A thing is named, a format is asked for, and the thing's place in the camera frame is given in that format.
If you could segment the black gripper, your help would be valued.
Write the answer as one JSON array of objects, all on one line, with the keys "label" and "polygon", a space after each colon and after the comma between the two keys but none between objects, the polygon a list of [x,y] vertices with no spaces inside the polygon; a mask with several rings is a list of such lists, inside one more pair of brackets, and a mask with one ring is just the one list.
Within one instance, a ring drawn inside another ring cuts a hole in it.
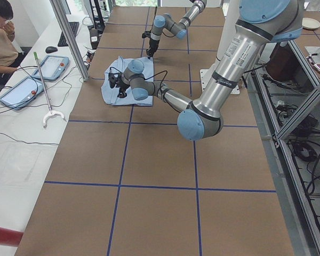
[{"label": "black gripper", "polygon": [[142,38],[149,38],[149,48],[146,50],[147,58],[150,59],[154,56],[159,46],[159,35],[155,35],[150,30],[146,30],[142,33]]},{"label": "black gripper", "polygon": [[118,97],[119,98],[126,98],[127,93],[126,90],[128,88],[128,85],[123,82],[122,80],[122,72],[118,73],[108,73],[108,80],[109,80],[109,86],[111,89],[113,88],[119,88]]}]

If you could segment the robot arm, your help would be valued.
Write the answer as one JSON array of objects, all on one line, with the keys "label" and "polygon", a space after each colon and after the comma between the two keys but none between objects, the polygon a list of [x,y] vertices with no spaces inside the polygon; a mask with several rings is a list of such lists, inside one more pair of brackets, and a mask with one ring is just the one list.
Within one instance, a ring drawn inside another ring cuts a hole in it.
[{"label": "robot arm", "polygon": [[168,13],[155,15],[151,30],[145,30],[142,33],[142,38],[149,38],[149,48],[146,50],[148,59],[152,58],[156,53],[163,30],[167,30],[172,34],[172,37],[179,39],[187,35],[187,30],[197,16],[204,11],[207,6],[207,1],[191,1],[192,7],[178,21],[175,22]]},{"label": "robot arm", "polygon": [[198,99],[190,100],[162,82],[146,80],[140,60],[132,60],[122,72],[110,72],[110,87],[118,88],[123,97],[130,89],[137,101],[155,96],[170,105],[179,113],[180,134],[188,140],[216,135],[223,127],[222,105],[253,67],[260,48],[296,39],[302,31],[303,1],[240,1],[238,11],[235,35]]}]

